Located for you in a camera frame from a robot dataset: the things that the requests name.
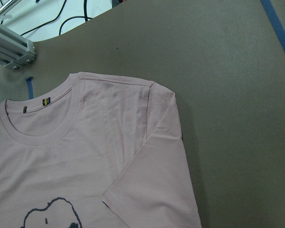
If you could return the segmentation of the pink Snoopy t-shirt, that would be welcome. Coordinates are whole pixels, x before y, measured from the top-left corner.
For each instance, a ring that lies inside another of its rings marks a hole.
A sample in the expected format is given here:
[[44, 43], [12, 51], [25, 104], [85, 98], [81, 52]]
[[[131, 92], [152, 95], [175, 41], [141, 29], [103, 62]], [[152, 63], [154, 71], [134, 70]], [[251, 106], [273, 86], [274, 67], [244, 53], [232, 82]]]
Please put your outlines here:
[[0, 228], [199, 228], [175, 93], [70, 74], [0, 104]]

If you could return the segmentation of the brown paper table cover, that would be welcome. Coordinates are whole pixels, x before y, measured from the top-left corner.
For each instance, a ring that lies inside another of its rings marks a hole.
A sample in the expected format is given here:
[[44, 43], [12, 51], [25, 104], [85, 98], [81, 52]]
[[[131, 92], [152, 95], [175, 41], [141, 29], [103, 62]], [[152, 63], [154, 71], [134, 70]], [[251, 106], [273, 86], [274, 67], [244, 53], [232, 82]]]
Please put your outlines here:
[[0, 66], [0, 102], [80, 71], [176, 93], [205, 228], [285, 228], [285, 54], [259, 0], [128, 0]]

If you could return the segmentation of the blue tape grid lines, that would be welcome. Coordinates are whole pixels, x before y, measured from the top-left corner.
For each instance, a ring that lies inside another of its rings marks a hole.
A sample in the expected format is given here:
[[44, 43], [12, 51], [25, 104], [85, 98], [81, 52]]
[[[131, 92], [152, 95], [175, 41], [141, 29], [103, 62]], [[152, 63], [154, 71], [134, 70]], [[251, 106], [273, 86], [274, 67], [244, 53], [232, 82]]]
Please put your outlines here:
[[[67, 1], [65, 0], [63, 5], [62, 5], [62, 7], [61, 7], [61, 9], [60, 9], [60, 11], [59, 11], [59, 13], [58, 13], [58, 15], [54, 19], [52, 19], [52, 20], [50, 20], [48, 22], [45, 22], [44, 24], [39, 25], [39, 26], [37, 26], [35, 28], [32, 28], [31, 30], [26, 31], [26, 32], [24, 32], [21, 35], [28, 34], [28, 33], [32, 32], [32, 31], [36, 30], [36, 29], [39, 29], [39, 28], [47, 25], [47, 24], [55, 22], [59, 18], [59, 16], [61, 15], [61, 13], [62, 13], [62, 11], [63, 11], [63, 9], [65, 7], [66, 2]], [[124, 0], [112, 0], [111, 2], [112, 2], [112, 7], [115, 7], [118, 4], [124, 2]], [[285, 29], [284, 29], [284, 27], [283, 27], [283, 25], [282, 25], [278, 15], [277, 15], [276, 11], [275, 11], [275, 9], [274, 9], [274, 6], [272, 5], [270, 0], [261, 0], [261, 4], [262, 4], [262, 6], [264, 8], [264, 11], [267, 14], [267, 17], [268, 17], [268, 19], [269, 19], [269, 21], [271, 23], [271, 26], [274, 29], [275, 34], [276, 34], [276, 36], [277, 36], [277, 38], [278, 38], [278, 40], [279, 40], [279, 42], [281, 44], [281, 47], [283, 48], [283, 51], [285, 53]], [[84, 18], [85, 22], [88, 22], [89, 19], [93, 19], [91, 17], [88, 17], [88, 15], [87, 15], [87, 0], [83, 1], [83, 11], [84, 11], [84, 16], [73, 16], [73, 17], [67, 18], [64, 22], [62, 22], [62, 24], [59, 27], [58, 35], [59, 36], [61, 35], [61, 30], [62, 30], [63, 26], [68, 21], [70, 21], [72, 19]], [[33, 94], [32, 82], [31, 82], [32, 77], [29, 76], [25, 80], [26, 80], [27, 86], [28, 86], [28, 97], [29, 97], [29, 99], [33, 99], [34, 98], [34, 94]]]

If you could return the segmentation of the aluminium frame post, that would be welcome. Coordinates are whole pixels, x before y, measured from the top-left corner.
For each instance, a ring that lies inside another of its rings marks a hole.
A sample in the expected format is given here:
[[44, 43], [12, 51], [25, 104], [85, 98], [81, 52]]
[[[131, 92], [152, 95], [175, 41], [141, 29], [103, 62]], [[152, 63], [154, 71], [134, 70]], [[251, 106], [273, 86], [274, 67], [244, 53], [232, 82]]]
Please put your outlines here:
[[0, 65], [17, 70], [37, 59], [34, 44], [0, 24]]

